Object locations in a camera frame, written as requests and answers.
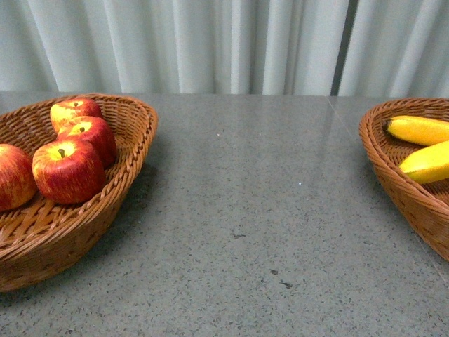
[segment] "granite table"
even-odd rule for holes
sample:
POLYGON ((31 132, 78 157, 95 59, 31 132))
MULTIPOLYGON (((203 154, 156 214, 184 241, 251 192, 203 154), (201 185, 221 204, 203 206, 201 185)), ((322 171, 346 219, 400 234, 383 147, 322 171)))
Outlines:
MULTIPOLYGON (((0 92, 0 113, 67 93, 0 92)), ((449 263, 377 181, 387 98, 130 93, 156 138, 102 239, 0 336, 449 336, 449 263)))

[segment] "white curtain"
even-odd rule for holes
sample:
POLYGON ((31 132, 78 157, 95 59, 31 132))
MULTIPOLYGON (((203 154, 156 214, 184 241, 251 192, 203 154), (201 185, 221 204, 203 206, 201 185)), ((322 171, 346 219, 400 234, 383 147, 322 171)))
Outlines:
POLYGON ((0 0, 0 91, 449 98, 449 1, 0 0))

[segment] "fruit basket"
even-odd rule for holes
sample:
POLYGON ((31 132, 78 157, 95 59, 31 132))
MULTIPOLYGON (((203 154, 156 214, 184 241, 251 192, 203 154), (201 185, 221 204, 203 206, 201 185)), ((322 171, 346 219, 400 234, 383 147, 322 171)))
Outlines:
POLYGON ((362 117, 359 134, 377 179, 412 229, 449 261, 449 179, 418 184, 398 168, 412 152, 422 148, 386 134, 382 126, 396 115, 449 121, 449 100, 405 98, 374 106, 362 117))
MULTIPOLYGON (((84 203, 63 206, 37 192, 20 208, 0 212, 0 291, 36 284, 73 266, 107 231, 142 168, 158 125, 156 111, 133 97, 83 96, 101 106, 116 138, 117 157, 106 170, 106 185, 84 203)), ((51 106, 75 97, 45 100, 0 115, 0 143, 33 155, 56 138, 51 106)))

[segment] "red apple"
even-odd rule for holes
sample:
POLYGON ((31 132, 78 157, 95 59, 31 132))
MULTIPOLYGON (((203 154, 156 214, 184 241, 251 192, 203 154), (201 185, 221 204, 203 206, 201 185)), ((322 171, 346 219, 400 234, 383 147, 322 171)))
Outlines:
POLYGON ((33 176, 42 195, 59 204, 91 199, 106 182, 100 156, 84 140, 55 140, 33 156, 33 176))
POLYGON ((56 133, 70 119, 78 116, 103 117, 103 114, 98 103, 86 97, 63 100, 50 108, 50 120, 56 133))
POLYGON ((19 147, 0 144, 0 211, 22 206, 36 192, 31 157, 19 147))
POLYGON ((115 162, 117 145, 114 133, 103 118, 80 116, 69 120, 60 128, 58 140, 72 138, 82 139, 92 144, 100 155, 104 168, 115 162))

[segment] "yellow banana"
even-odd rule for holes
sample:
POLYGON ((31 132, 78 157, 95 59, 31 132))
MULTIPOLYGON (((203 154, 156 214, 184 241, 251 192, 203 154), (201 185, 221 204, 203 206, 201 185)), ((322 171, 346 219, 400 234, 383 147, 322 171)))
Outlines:
POLYGON ((399 168, 420 184, 449 178, 449 140, 413 152, 399 168))
POLYGON ((449 122, 418 116, 395 116, 384 122, 384 131, 396 138, 420 145, 449 140, 449 122))

